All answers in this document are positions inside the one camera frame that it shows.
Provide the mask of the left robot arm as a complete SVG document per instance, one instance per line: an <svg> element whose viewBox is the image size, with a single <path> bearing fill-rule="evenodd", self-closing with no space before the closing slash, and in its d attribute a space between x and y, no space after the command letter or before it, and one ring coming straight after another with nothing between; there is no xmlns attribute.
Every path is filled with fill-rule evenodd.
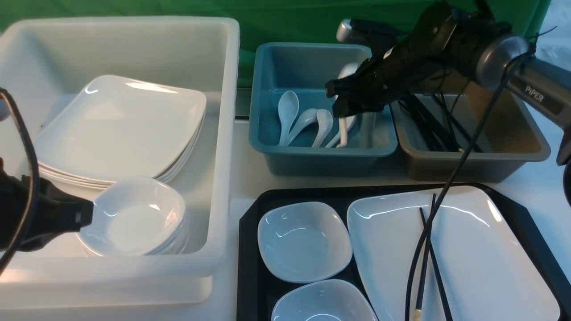
<svg viewBox="0 0 571 321"><path fill-rule="evenodd" d="M30 177L22 175L18 179L9 176L4 170L3 160L0 161L0 168L0 245L4 251L21 221ZM41 178L34 219L18 251L40 250L63 234L78 232L89 226L93 209L92 201L67 194L51 181Z"/></svg>

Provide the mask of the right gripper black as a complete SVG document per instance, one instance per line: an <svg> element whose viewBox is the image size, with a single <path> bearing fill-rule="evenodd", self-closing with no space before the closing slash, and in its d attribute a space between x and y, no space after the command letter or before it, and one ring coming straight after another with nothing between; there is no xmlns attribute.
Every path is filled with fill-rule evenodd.
<svg viewBox="0 0 571 321"><path fill-rule="evenodd" d="M326 96L336 97L335 118L383 112L384 106L431 76L445 64L445 51L455 28L454 9L434 2L410 35L383 54L375 54L354 74L326 83Z"/></svg>

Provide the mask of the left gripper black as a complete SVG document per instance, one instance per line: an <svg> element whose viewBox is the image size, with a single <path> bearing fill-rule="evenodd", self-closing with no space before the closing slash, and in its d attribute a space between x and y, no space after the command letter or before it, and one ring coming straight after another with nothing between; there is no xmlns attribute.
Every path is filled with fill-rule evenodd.
<svg viewBox="0 0 571 321"><path fill-rule="evenodd" d="M34 219L20 245L21 252L43 249L55 238L78 232L92 223L93 201L65 193L42 177L39 192Z"/></svg>

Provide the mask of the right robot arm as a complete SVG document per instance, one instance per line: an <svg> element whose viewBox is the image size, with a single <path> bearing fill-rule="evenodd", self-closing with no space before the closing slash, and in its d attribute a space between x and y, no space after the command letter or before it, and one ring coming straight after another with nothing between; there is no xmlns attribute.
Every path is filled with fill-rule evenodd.
<svg viewBox="0 0 571 321"><path fill-rule="evenodd" d="M565 166L563 190L570 199L570 72L536 58L536 42L514 34L511 24L496 21L485 0L475 4L477 11L469 13L445 0L433 2L400 41L375 21L357 27L358 37L366 38L370 48L377 34L391 43L374 49L353 74L326 83L327 97L337 99L334 117L383 110L438 70L454 69L493 91L493 96L445 189L457 179L500 94L507 89L563 130L556 162Z"/></svg>

